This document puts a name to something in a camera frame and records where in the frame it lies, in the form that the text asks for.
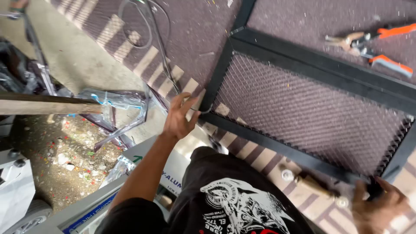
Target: black t-shirt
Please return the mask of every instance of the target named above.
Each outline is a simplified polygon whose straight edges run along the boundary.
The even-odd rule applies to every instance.
[[[115,206],[97,233],[310,234],[303,216],[262,174],[231,155],[197,148],[168,223],[150,201]]]

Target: graphic print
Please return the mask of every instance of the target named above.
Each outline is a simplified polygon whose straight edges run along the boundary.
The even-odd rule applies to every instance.
[[[282,218],[293,219],[269,192],[230,178],[213,181],[200,191],[205,193],[207,204],[218,209],[204,215],[205,228],[216,234],[249,234],[261,229],[280,229],[284,234],[290,234]]]

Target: person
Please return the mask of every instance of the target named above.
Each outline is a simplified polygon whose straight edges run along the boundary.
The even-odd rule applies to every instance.
[[[166,160],[178,140],[195,127],[199,111],[185,118],[196,98],[173,98],[163,132],[130,174],[96,233],[170,234],[308,234],[313,233],[289,199],[262,174],[233,155],[209,147],[194,150],[185,171],[182,192],[169,221],[153,203]],[[360,234],[381,234],[390,221],[410,210],[408,198],[376,178],[385,193],[363,200],[365,184],[358,181],[352,214]]]

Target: dirt ground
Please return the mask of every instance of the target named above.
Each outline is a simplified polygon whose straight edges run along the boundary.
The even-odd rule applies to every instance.
[[[18,116],[11,131],[14,148],[30,160],[36,198],[54,213],[96,191],[117,162],[122,149],[106,143],[106,136],[81,116]]]

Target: wheel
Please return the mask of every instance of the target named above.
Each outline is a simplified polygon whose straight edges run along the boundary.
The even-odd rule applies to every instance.
[[[9,228],[4,234],[21,234],[34,226],[45,222],[52,213],[52,208],[42,200],[32,200],[25,216]]]

